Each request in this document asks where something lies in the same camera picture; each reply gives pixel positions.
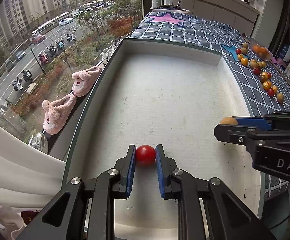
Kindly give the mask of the brown kiwi fruit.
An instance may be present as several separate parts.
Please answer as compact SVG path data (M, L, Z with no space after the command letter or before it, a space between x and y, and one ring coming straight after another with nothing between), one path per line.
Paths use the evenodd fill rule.
M238 121L235 118L229 116L229 117L223 118L221 120L220 124L222 124L222 125L238 125Z

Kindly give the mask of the red cherry tomato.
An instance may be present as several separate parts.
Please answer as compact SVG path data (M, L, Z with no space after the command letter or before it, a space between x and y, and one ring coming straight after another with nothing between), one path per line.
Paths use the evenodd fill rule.
M156 151L152 146L141 145L136 149L136 161L144 165L154 163L156 160Z

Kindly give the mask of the red tomato in cluster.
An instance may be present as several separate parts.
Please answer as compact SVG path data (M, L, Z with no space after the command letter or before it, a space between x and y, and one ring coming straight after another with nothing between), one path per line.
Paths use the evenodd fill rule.
M275 91L270 88L269 90L267 90L268 96L273 97L275 95Z

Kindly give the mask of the checkered grey tablecloth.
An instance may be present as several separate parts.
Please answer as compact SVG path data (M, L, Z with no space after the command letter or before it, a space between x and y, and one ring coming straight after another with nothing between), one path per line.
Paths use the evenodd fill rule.
M290 110L261 89L252 71L235 61L229 46L237 32L228 25L176 13L180 25L151 12L132 33L142 54L132 65L131 114L137 142L160 142L173 153L186 146L181 160L205 177L235 185L231 164L247 156L242 147L219 142L213 130L228 115L259 117Z

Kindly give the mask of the large brown kiwi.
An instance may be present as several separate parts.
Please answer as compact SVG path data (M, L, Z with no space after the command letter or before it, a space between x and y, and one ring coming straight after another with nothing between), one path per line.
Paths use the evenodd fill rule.
M251 67L251 69L260 68L259 64L256 61L251 61L250 67Z

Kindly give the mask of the lone yellow tomato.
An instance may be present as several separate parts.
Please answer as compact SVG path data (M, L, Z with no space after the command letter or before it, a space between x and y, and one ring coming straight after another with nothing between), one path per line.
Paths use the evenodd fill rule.
M248 64L249 64L249 60L248 60L247 58L245 58L245 57L243 57L243 58L240 60L240 62L241 62L241 64L242 64L243 66L248 66Z

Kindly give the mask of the clear glass fruit bowl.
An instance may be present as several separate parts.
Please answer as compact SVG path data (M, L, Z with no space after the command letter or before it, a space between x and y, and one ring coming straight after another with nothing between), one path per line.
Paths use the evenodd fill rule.
M250 47L263 61L270 61L272 59L272 53L253 38L250 38Z

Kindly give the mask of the kiwi on blue star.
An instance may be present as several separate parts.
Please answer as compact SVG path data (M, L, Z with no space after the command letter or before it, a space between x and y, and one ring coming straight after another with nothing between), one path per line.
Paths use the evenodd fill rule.
M248 53L248 50L244 47L242 47L240 50L241 50L241 53L244 55L246 55Z

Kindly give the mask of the white tray with dark rim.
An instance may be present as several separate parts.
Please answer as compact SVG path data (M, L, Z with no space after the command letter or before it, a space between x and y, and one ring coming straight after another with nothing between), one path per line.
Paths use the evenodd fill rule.
M182 43L127 38L88 97L70 147L64 179L94 178L130 145L158 144L178 167L221 179L255 214L262 178L239 145L219 142L214 128L251 108L225 56Z

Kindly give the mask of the pink plush slipper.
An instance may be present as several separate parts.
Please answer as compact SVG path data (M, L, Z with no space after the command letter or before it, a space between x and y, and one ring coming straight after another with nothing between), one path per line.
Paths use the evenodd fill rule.
M60 132L76 102L77 98L73 94L67 94L52 102L44 100L42 102L42 109L45 111L43 129L50 135Z
M101 67L93 66L91 68L80 70L72 74L72 91L76 97L85 96L102 72Z

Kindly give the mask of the white cabinet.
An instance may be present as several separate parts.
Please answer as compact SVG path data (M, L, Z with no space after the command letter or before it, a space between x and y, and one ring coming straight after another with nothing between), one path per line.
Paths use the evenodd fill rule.
M261 14L240 0L181 0L179 7L199 18L228 24L248 36L252 35Z

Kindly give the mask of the pink container with black item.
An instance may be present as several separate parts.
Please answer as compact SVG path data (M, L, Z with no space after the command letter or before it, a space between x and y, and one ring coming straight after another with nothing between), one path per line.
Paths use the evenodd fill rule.
M178 13L184 13L187 14L190 11L187 9L182 9L181 7L178 7L176 5L160 5L158 7L151 7L151 11L159 11L159 12L178 12Z

